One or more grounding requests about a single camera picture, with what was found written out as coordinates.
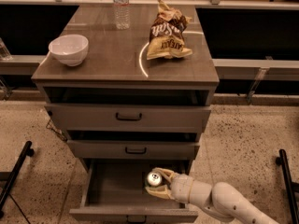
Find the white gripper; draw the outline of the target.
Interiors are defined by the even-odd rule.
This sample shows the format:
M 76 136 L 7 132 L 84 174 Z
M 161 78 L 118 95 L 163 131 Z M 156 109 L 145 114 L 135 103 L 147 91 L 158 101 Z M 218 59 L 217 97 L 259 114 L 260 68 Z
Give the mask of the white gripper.
M 159 187 L 146 187 L 149 195 L 166 200 L 175 200 L 179 203 L 190 202 L 190 192 L 194 179 L 188 175 L 174 172 L 170 169 L 156 167 L 153 172 L 160 174 L 167 182 L 171 183 L 170 188 L 167 185 Z

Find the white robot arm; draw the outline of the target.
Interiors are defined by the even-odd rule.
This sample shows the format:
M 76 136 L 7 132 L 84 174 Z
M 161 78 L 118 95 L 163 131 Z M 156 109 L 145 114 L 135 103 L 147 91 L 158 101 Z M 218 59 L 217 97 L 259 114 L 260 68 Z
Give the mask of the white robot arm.
M 225 182 L 212 186 L 189 175 L 156 167 L 146 177 L 146 191 L 161 199 L 197 206 L 221 222 L 237 219 L 243 224 L 279 224 Z

